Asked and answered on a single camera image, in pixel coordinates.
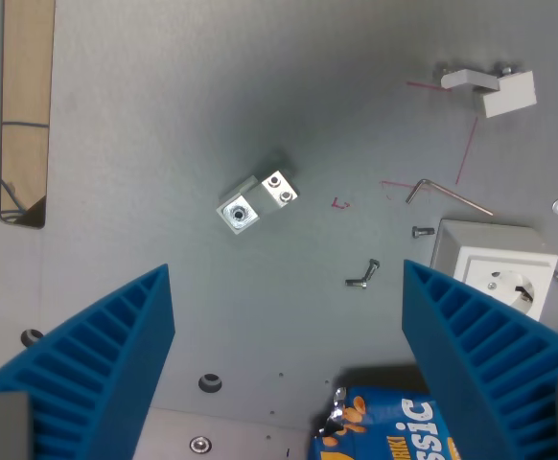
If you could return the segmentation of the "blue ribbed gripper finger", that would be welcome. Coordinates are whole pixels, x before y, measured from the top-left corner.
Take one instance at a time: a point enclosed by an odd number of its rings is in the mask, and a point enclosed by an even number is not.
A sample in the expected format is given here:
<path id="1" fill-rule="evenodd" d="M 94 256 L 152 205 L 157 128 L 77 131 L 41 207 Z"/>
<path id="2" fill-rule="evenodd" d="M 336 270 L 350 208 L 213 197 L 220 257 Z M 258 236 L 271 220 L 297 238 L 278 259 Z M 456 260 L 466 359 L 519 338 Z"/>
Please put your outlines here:
<path id="1" fill-rule="evenodd" d="M 558 459 L 558 333 L 404 262 L 402 330 L 465 459 Z"/>
<path id="2" fill-rule="evenodd" d="M 174 339 L 161 265 L 78 312 L 0 367 L 31 402 L 35 459 L 130 459 Z"/>

